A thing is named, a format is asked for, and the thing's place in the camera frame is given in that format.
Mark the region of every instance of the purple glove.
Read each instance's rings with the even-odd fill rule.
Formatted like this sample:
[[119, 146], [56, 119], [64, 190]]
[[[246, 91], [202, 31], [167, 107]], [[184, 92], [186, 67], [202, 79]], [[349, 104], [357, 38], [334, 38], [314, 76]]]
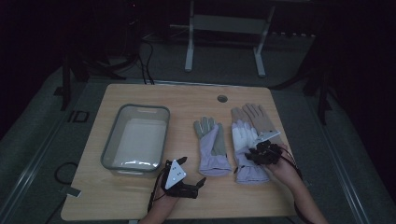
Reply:
[[199, 173], [209, 176], [227, 175], [231, 172], [224, 146], [222, 125], [212, 118], [203, 117], [194, 122], [194, 129], [200, 139], [201, 162]]
[[246, 158], [245, 153], [249, 153], [250, 147], [255, 147], [254, 140], [257, 138], [255, 128], [248, 122], [238, 120], [233, 123], [233, 148], [234, 158], [238, 165], [236, 182], [239, 184], [261, 184], [269, 181], [269, 177], [262, 166]]

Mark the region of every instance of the person's right arm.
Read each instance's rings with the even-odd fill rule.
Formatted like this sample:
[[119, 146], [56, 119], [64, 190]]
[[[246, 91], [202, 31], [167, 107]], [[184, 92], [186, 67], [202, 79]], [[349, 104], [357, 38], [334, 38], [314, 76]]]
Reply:
[[[282, 156], [291, 161], [288, 153], [285, 150], [282, 151]], [[307, 220], [315, 224], [328, 223], [318, 209], [303, 180], [288, 162], [280, 159], [277, 164], [270, 164], [267, 167], [280, 182], [289, 188], [296, 206]]]

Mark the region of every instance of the gray carpet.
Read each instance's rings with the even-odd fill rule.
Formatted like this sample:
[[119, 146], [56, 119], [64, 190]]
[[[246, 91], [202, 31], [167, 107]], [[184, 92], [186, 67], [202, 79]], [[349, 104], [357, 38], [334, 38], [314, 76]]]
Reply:
[[[187, 47], [172, 43], [153, 43], [149, 62], [150, 73], [157, 83], [188, 82], [205, 84], [262, 86], [278, 84], [292, 77], [306, 54], [312, 39], [270, 36], [263, 58], [268, 76], [257, 77], [251, 48], [212, 47], [196, 45], [192, 72], [184, 72]], [[150, 50], [142, 46], [146, 60]], [[124, 82], [142, 83], [136, 65], [119, 71], [128, 77]], [[0, 143], [0, 202], [5, 202], [26, 164], [37, 151], [47, 146], [47, 153], [30, 188], [10, 223], [66, 223], [60, 218], [63, 186], [54, 178], [55, 170], [65, 162], [79, 162], [96, 112], [108, 83], [105, 77], [93, 77], [87, 84], [73, 82], [73, 102], [61, 112], [62, 98], [54, 96], [61, 85], [61, 70], [44, 83], [41, 91]], [[342, 108], [329, 97], [332, 110], [326, 112], [328, 125], [318, 122], [318, 99], [305, 97], [304, 80], [283, 91], [272, 91], [279, 116], [285, 128], [295, 159], [303, 172], [318, 206], [330, 223], [392, 223], [396, 208], [378, 178], [364, 146]], [[89, 112], [88, 121], [68, 121], [72, 111]], [[72, 165], [62, 169], [63, 180], [71, 180]], [[127, 223], [127, 220], [81, 223]], [[290, 223], [285, 217], [236, 218], [206, 220], [169, 220], [166, 223]]]

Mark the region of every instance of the plastic container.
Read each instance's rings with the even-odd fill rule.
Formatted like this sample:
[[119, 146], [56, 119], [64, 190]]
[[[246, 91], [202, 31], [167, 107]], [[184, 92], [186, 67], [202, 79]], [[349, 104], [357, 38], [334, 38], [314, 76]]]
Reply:
[[113, 175], [157, 176], [169, 119], [164, 106], [123, 105], [102, 153], [102, 165]]

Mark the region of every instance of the table top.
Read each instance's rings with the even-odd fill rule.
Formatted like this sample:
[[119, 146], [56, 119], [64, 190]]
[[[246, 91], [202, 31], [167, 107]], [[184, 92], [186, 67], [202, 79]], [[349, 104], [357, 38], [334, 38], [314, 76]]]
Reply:
[[[226, 96], [221, 103], [218, 96]], [[67, 196], [62, 210], [64, 220], [140, 219], [147, 213], [155, 178], [113, 175], [100, 162], [112, 125], [122, 105], [163, 105], [171, 118], [163, 152], [166, 160], [188, 157], [181, 165], [187, 173], [185, 184], [195, 185], [198, 173], [199, 141], [193, 123], [202, 116], [212, 117], [224, 128], [229, 163], [233, 159], [231, 109], [246, 103], [262, 105], [281, 141], [287, 136], [276, 111], [271, 92], [265, 88], [230, 86], [110, 84], [99, 107], [90, 136], [81, 156], [72, 187], [78, 198]], [[235, 174], [208, 177], [197, 199], [182, 198], [169, 218], [278, 217], [294, 216], [289, 190], [268, 171], [271, 181], [247, 186], [235, 182]]]

